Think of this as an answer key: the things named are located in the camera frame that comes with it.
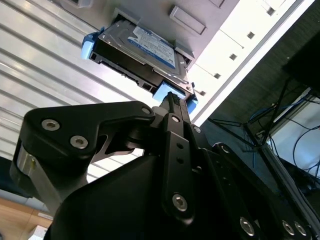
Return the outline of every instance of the white panel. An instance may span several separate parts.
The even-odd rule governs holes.
[[[255,0],[241,0],[220,30],[241,46],[248,47],[264,37],[271,24],[271,17],[261,4]],[[255,34],[252,39],[247,37],[250,32]]]
[[[127,164],[132,160],[136,159],[137,157],[129,154],[129,155],[121,155],[121,156],[111,156],[110,159],[120,163],[120,164]]]
[[[235,68],[234,64],[241,58],[242,53],[243,48],[219,30],[200,55],[196,64],[212,75],[218,73],[221,77],[226,78],[226,74],[231,73]],[[230,58],[232,54],[236,56],[235,60]]]
[[[112,160],[111,158],[106,158],[106,159],[97,161],[94,164],[108,170],[109,172],[116,170],[117,168],[122,166],[121,163],[116,162],[116,161]]]
[[[286,0],[263,0],[265,1],[270,7],[277,10]]]
[[[314,0],[286,0],[281,5],[271,17],[272,24],[269,26],[267,35],[260,36],[259,42],[251,46],[251,49],[250,47],[244,49],[247,51],[247,55],[235,71],[229,73],[230,77],[223,83],[221,88],[211,94],[207,102],[200,102],[195,111],[192,112],[190,118],[195,125],[200,126],[205,122],[313,2]]]
[[[93,176],[90,176],[90,175],[87,175],[86,176],[86,180],[88,181],[88,183],[92,183],[94,180],[97,180],[97,178],[93,177]]]
[[[102,176],[106,175],[108,171],[102,169],[101,167],[95,166],[90,164],[88,167],[88,175],[96,178],[101,178]]]
[[[194,89],[198,91],[204,91],[205,93],[215,93],[221,85],[224,83],[222,79],[216,79],[212,74],[198,66],[197,64],[193,65],[190,71],[188,72],[188,79],[194,82]],[[204,97],[199,96],[199,101],[207,101],[209,94],[206,94]]]

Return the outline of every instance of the wooden floor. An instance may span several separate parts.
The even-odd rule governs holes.
[[[40,212],[0,198],[0,233],[3,240],[27,240],[37,226],[48,228],[51,220],[39,216]]]

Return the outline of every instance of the screw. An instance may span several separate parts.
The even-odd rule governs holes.
[[[150,112],[150,110],[149,109],[146,109],[146,108],[142,108],[142,111],[144,112],[144,113],[146,113],[146,114],[150,114],[151,112]]]
[[[45,130],[48,130],[48,131],[55,131],[60,128],[60,124],[57,121],[52,119],[43,120],[41,125]]]
[[[172,116],[172,119],[173,119],[173,121],[175,121],[175,122],[180,122],[180,120],[179,120],[179,118],[177,118],[176,116]]]
[[[254,227],[244,217],[240,217],[240,226],[250,237],[253,237],[255,235]]]
[[[193,129],[194,129],[198,134],[201,133],[200,127],[193,126]]]
[[[172,197],[173,205],[181,212],[185,212],[188,208],[187,201],[180,194],[175,194]]]
[[[73,136],[70,139],[70,144],[77,149],[85,149],[88,146],[88,140],[83,136]]]
[[[282,221],[282,225],[283,225],[284,229],[288,232],[288,234],[290,234],[291,236],[295,235],[295,231],[289,225],[289,223],[287,223],[286,221]]]
[[[298,222],[295,221],[294,225],[299,233],[301,233],[303,236],[307,236],[306,230]]]
[[[230,152],[222,145],[221,146],[222,151],[224,151],[226,154],[229,154]]]

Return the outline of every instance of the slotted metal panel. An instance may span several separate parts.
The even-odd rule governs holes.
[[[24,115],[35,108],[138,100],[150,93],[81,56],[96,29],[44,0],[0,0],[0,156],[12,159]],[[142,154],[105,159],[88,170],[101,177]]]

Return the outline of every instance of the sticker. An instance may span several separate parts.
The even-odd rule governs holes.
[[[38,216],[39,216],[39,217],[43,217],[43,218],[45,218],[45,219],[49,219],[49,220],[53,220],[53,219],[54,219],[52,216],[47,215],[47,214],[44,214],[44,213],[42,213],[42,212],[39,212],[39,213],[38,213]]]
[[[154,57],[166,66],[175,69],[175,51],[163,38],[151,31],[136,27],[133,33],[137,38],[128,37],[128,42]]]

